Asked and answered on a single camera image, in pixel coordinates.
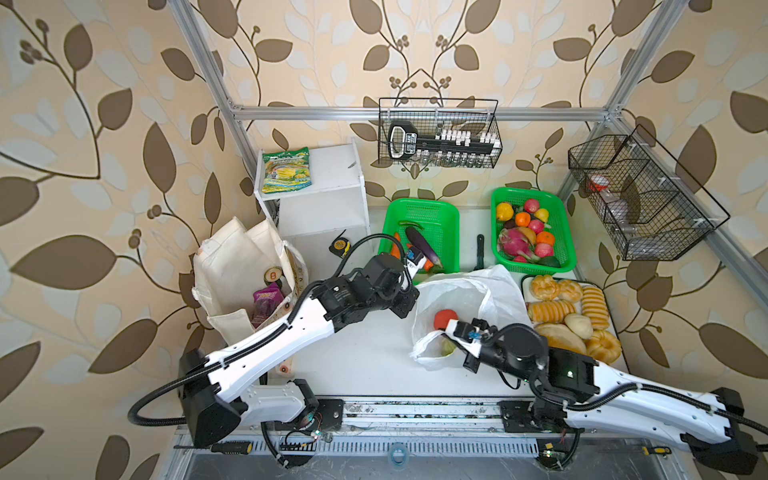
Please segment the green cabbage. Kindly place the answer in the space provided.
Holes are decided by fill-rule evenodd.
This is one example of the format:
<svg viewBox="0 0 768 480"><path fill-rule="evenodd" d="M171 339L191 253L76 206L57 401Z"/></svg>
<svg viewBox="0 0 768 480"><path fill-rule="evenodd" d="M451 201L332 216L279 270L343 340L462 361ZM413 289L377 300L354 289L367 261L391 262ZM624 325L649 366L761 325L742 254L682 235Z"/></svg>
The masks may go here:
<svg viewBox="0 0 768 480"><path fill-rule="evenodd" d="M448 337L441 337L439 341L440 355L443 357L451 355L456 350L456 345Z"/></svg>

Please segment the red tomato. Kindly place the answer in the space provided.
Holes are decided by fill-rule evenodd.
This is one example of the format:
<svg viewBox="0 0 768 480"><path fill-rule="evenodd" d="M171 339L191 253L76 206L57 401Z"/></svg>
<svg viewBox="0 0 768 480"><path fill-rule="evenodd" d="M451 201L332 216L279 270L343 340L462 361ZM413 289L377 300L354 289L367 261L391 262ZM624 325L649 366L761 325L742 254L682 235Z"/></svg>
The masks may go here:
<svg viewBox="0 0 768 480"><path fill-rule="evenodd" d="M458 319L459 316L454 310L440 310L433 317L433 327L435 330L445 331L451 321Z"/></svg>

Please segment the white plastic bag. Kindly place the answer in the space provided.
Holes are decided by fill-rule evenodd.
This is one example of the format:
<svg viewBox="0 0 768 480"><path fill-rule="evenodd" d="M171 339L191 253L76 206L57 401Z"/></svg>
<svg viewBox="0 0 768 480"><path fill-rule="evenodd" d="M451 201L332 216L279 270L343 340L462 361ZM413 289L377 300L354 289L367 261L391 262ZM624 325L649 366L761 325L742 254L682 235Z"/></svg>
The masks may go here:
<svg viewBox="0 0 768 480"><path fill-rule="evenodd" d="M457 347L449 356L440 355L439 341L445 336L433 327L433 317L440 310L451 309L462 321L477 318L496 327L532 324L520 286L501 265L469 273L438 274L417 289L420 296L409 315L413 319L410 358L428 371L459 368L465 359Z"/></svg>

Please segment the green white drink can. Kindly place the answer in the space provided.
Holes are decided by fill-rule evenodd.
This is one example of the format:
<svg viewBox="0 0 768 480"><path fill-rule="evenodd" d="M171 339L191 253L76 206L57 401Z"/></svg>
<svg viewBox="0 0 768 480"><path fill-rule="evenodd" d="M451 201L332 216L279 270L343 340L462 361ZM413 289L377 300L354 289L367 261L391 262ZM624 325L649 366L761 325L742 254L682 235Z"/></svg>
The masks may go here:
<svg viewBox="0 0 768 480"><path fill-rule="evenodd" d="M276 285L278 288L281 288L283 286L282 278L283 270L279 266L268 268L263 275L263 280L267 287Z"/></svg>

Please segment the purple snack bag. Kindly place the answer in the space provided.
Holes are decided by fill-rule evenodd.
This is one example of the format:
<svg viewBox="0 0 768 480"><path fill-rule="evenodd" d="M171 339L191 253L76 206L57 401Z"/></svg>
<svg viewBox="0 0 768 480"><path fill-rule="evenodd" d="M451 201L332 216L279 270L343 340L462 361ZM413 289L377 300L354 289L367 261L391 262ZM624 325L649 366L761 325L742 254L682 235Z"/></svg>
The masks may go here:
<svg viewBox="0 0 768 480"><path fill-rule="evenodd" d="M278 309L284 300L284 295L277 282L256 291L253 294L253 313L251 324L258 329Z"/></svg>

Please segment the cream floral tote bag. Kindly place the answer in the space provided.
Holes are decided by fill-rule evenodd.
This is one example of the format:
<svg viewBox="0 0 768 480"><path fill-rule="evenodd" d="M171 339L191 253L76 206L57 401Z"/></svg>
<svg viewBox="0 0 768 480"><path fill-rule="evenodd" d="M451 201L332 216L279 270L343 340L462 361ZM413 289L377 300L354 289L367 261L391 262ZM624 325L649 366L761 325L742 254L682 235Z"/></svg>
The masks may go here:
<svg viewBox="0 0 768 480"><path fill-rule="evenodd" d="M267 287L264 272L283 270L283 302L258 329L251 324L253 294ZM287 315L309 283L309 272L299 251L282 239L268 221L247 229L236 217L203 241L193 255L192 295L228 346L246 339Z"/></svg>

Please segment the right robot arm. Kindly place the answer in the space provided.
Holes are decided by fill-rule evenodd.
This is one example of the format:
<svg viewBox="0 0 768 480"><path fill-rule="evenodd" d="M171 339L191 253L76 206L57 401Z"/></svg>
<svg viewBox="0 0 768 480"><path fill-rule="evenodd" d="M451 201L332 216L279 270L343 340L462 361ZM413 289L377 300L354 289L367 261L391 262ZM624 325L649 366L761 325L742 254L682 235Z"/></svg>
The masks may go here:
<svg viewBox="0 0 768 480"><path fill-rule="evenodd" d="M467 370L488 366L528 386L532 399L500 404L508 430L598 430L654 439L734 475L752 474L767 452L752 436L766 433L766 426L745 417L732 389L699 393L651 382L555 348L520 323L497 328L479 319L452 320L445 335L465 353Z"/></svg>

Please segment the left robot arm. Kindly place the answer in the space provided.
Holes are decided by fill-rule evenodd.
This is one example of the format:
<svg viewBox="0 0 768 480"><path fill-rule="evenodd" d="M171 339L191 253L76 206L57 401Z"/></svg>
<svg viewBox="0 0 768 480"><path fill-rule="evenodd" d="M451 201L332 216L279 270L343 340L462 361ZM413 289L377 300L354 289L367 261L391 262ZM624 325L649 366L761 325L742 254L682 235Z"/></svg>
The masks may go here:
<svg viewBox="0 0 768 480"><path fill-rule="evenodd" d="M128 410L136 426L184 425L196 447L224 439L244 421L300 423L316 408L311 389L295 380L284 388L260 384L260 378L313 343L358 323L373 311L388 310L405 318L419 291L414 277L425 265L392 235L397 250L372 257L364 267L342 266L325 280L311 282L293 309L244 340L203 355L182 357L179 376L137 400Z"/></svg>

